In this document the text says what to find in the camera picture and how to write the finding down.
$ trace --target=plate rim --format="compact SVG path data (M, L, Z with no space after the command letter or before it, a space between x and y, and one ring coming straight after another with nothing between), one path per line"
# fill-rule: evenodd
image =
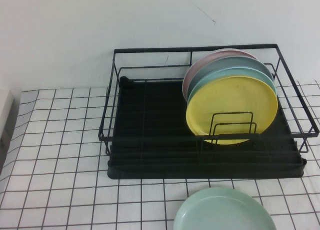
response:
M210 54L208 54L208 55L206 55L206 56L204 56L204 57L202 57L202 58L200 58L200 59L198 59L195 63L193 63L190 67L189 67L189 69L186 71L186 73L185 73L185 75L184 75L184 78L183 78L183 81L182 81L182 94L183 94L183 96L184 96L184 99L187 101L187 94L188 94L188 88L186 89L186 93L184 93L184 85L185 85L185 78L186 78L186 76L187 76L187 74L189 73L189 71L191 70L191 68L193 68L194 67L194 65L195 64L197 64L198 62L200 62L200 61L203 61L204 59L206 59L206 58L209 58L211 55L213 55L213 54L216 54L216 53L220 53L220 52L225 52L225 51L235 51L235 52L239 52L239 54L240 53L245 53L245 54L247 54L247 55L250 55L253 59L256 59L257 61L259 61L258 60L258 58L256 58L254 55L252 55L252 54L250 54L250 53L248 53L248 52L245 52L245 51L243 51L243 50L241 50L241 49L234 49L234 48L224 48L224 49L217 49L217 50L215 50L215 51L213 51L212 53L210 53Z
M266 76L268 76L268 78L269 78L272 82L274 81L274 80L273 80L272 73L270 72L270 70L269 70L263 63L261 63L260 61L254 59L254 58L248 57L248 56L230 55L230 56L225 56L225 57L221 57L221 58L219 58L219 59L213 60L212 62L210 62L210 63L208 63L207 65L205 65L205 66L203 66L202 68L200 68L200 69L196 72L196 74L193 76L193 78L191 79L191 81L190 81L190 83L189 83L189 86L188 86L188 89L187 89L187 92L186 92L187 98L189 98L189 95L190 95L190 94L189 94L189 90L190 90L190 88L191 88L191 85L192 85L192 83L194 84L193 80L195 80L195 77L196 77L197 75L200 76L201 71L202 71L203 69L205 69L205 68L208 67L209 65L215 63L216 61L222 61L222 60L224 60L224 59L239 58L239 57L240 57L240 58L245 58L245 59L250 59L251 61L254 61L254 62L257 63L258 65L260 65L260 66L261 66L261 69L265 69L266 73L270 74L270 76L269 76L268 74L264 73L263 71L259 70L259 69L256 69L256 70L264 73Z
M209 84L211 84L211 83L213 83L213 82L218 82L218 81L222 81L222 80L224 80L224 79L229 79L229 78L239 78L239 77L240 77L240 78L254 79L255 81L258 81L258 82L260 82L261 84L267 86L267 88L269 88L269 89L271 90L272 96L275 98L276 111L275 111L275 113L274 113L274 116L273 116L272 121L271 121L271 122L269 123L269 125L261 132L261 133L263 133L263 132L270 126L270 124L274 121L275 117L277 116L277 112L278 112L277 110L278 110L278 107L279 107L278 100L277 100L277 95L274 93L274 91L271 89L271 87L268 86L266 83L264 83L263 81L261 81L261 80L259 80L259 79L250 77L250 76L245 76L245 75L231 75L231 76L221 77L221 78L219 78L219 79L215 79L215 80L213 80L213 81L210 81L209 83L207 83L207 84L205 84L204 86L202 86L199 90L205 88L207 85L209 85ZM190 121L189 121L188 108L189 108L190 103L187 105L186 112L185 112L186 123L187 123L189 129L193 132L193 134L199 136L199 135L201 135L201 134L199 134L198 131L195 130L195 128L190 124ZM242 142L245 142L245 141L247 141L247 140L242 140L242 141L236 142L236 143L242 143Z
M190 197L188 197L183 204L180 206L175 218L174 218L174 223L173 223L173 230L182 230L182 222L183 222L183 216L184 214L186 214L188 209L192 208L192 205L194 206L195 204L192 204L191 202L194 200L198 200L200 201L201 199L206 199L209 197L218 197L220 194L220 197L225 197L225 198L229 198L229 199L236 199L239 201L239 199L233 197L228 197L226 195L236 195L236 197L241 197L242 199L245 199L246 201L248 201L250 204L255 205L256 208L260 209L260 211L265 215L265 217L273 224L273 228L274 230L276 229L275 223L272 220L270 214L267 212L267 210L261 205L259 204L256 200L254 200L252 197L250 197L247 194L244 194L238 190L235 189L231 189L231 188L226 188L226 187L213 187L213 188L206 188L206 189L202 189L194 194L192 194Z
M189 97L188 97L188 101L187 103L189 104L189 102L191 101L192 97L195 95L195 93L192 95L192 93L194 92L195 88L200 84L201 81L203 81L205 78L208 78L209 76L211 75L215 75L219 72L222 72L222 71L225 71L225 70L229 70L229 69L247 69L247 70L253 70L259 74L261 74L262 76L264 76L265 78L267 78L269 80L269 82L271 83L272 86L270 86L268 83L266 83L264 80L262 80L264 83L266 83L268 86L271 87L271 89L274 91L274 93L277 95L277 89L276 89L276 86L275 86L275 83L270 80L270 78L265 74L265 73L262 73L261 71L257 70L257 69L254 69L254 68L251 68L251 67L246 67L246 66L235 66L235 67L228 67L228 68L225 68L225 69L220 69L220 70L217 70L215 72L210 72L209 74L205 75L202 79L200 79L197 84L194 86L194 88L192 89ZM216 79L219 79L219 78L224 78L224 77L228 77L228 76L231 76L231 75L244 75L244 74L230 74L230 75L225 75L225 76L221 76L221 77L218 77Z

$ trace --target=plate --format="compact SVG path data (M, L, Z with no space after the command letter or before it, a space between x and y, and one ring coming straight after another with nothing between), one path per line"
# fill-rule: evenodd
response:
M256 69L265 75L267 75L270 80L273 81L273 77L268 70L268 68L262 64L261 62L257 61L256 59L246 57L246 56L228 56L217 59L216 61L211 62L210 64L206 65L202 69L200 69L190 81L190 84L187 89L187 97L189 97L191 91L195 87L195 85L207 74L218 71L221 69L236 67L236 66L246 66L252 69Z
M247 68L245 66L239 66L239 67L234 67L234 68L222 69L222 70L218 70L216 72L207 74L205 77L203 77L195 85L194 89L191 91L191 94L189 95L189 98L188 98L188 103L190 102L190 100L192 99L194 94L202 86L204 86L205 84L207 84L215 79L225 77L225 76L230 76L230 75L247 75L247 76L251 76L253 78L256 78L258 80L261 80L264 83L266 83L268 86L270 86L270 88L275 92L275 94L277 94L276 89L275 89L276 88L275 84L264 73L262 73L256 69Z
M226 57L226 56L235 56L235 55L248 56L248 57L257 59L253 55L246 53L244 51L241 51L239 49L218 49L218 50L215 50L213 53L211 53L211 54L199 59L197 62L195 62L189 68L189 70L186 72L184 79L183 79L183 83L182 83L182 93L183 93L184 99L186 101L188 100L187 91L188 91L190 81L192 80L194 75L201 68L205 67L207 64L211 63L212 61L214 61L218 58Z
M244 75L232 75L216 79L200 88L190 100L186 122L195 135L212 135L214 126L221 123L251 121L251 114L215 115L215 113L252 112L256 133L262 133L274 120L278 109L275 92L263 81ZM215 135L249 133L250 124L217 125ZM218 140L218 144L236 144L246 139Z
M208 188L179 208L173 230L276 230L256 200L234 189Z

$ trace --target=grid pattern surface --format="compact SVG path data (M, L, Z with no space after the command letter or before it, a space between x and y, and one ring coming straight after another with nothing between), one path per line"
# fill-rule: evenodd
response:
M320 125L319 82L297 84ZM111 180L98 141L105 97L106 88L22 93L0 175L0 229L172 230L188 196L223 186L252 196L278 229L320 230L320 137L308 140L298 179Z

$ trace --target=white wall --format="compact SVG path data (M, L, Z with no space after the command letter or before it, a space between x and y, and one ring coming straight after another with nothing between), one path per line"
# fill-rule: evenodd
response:
M249 43L277 43L311 80L319 14L320 0L0 0L0 88L106 86L115 48Z

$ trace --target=white object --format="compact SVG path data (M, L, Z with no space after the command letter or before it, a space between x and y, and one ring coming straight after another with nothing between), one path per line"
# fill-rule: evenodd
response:
M13 96L9 90L0 89L0 138L13 103Z

